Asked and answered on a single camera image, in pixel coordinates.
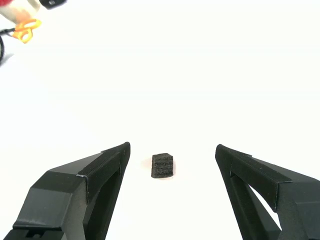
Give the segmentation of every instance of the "foam piece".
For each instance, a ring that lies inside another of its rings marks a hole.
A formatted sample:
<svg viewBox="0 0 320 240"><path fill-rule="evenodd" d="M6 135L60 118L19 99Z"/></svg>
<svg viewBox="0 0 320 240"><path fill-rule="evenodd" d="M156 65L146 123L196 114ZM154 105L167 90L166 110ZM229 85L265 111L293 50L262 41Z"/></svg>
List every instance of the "foam piece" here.
<svg viewBox="0 0 320 240"><path fill-rule="evenodd" d="M169 178L174 175L174 157L168 153L152 156L151 177L154 179Z"/></svg>

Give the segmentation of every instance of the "white object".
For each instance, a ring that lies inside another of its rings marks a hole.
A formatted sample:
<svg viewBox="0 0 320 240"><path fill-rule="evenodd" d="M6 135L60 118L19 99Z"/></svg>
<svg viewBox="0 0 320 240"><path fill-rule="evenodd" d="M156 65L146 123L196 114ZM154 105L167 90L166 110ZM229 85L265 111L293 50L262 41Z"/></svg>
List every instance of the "white object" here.
<svg viewBox="0 0 320 240"><path fill-rule="evenodd" d="M40 9L39 0L13 0L0 7L0 14L15 24L32 18Z"/></svg>

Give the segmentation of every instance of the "scissors handle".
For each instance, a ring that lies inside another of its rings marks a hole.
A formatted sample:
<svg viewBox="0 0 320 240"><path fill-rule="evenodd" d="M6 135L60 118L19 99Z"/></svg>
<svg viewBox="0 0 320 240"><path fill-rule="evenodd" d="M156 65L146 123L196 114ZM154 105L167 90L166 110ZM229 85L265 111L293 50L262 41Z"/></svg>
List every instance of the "scissors handle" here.
<svg viewBox="0 0 320 240"><path fill-rule="evenodd" d="M15 27L13 37L19 39L24 44L28 43L33 37L33 29L38 28L41 25L41 21L38 19L28 19L21 22Z"/></svg>

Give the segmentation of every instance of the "sponge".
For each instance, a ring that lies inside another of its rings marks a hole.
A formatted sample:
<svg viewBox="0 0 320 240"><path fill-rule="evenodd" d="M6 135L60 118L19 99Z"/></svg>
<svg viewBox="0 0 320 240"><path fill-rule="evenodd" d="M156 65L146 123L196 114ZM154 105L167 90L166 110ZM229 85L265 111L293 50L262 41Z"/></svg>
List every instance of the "sponge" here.
<svg viewBox="0 0 320 240"><path fill-rule="evenodd" d="M174 157L168 153L152 156L151 177L154 179L169 178L174 175Z"/></svg>

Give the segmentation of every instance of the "black cable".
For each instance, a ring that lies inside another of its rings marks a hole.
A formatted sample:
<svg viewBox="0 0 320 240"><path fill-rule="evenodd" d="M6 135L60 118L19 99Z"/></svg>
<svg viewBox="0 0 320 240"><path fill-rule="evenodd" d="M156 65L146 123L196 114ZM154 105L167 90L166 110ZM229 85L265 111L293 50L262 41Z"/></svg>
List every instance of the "black cable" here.
<svg viewBox="0 0 320 240"><path fill-rule="evenodd" d="M0 36L0 64L5 54L5 46L4 41L2 41L2 37Z"/></svg>
<svg viewBox="0 0 320 240"><path fill-rule="evenodd" d="M2 59L4 58L4 54L5 54L5 45L4 45L4 41L2 40L1 35L3 34L8 34L11 32L14 32L15 28L11 28L11 29L4 29L0 31L0 63L2 61Z"/></svg>

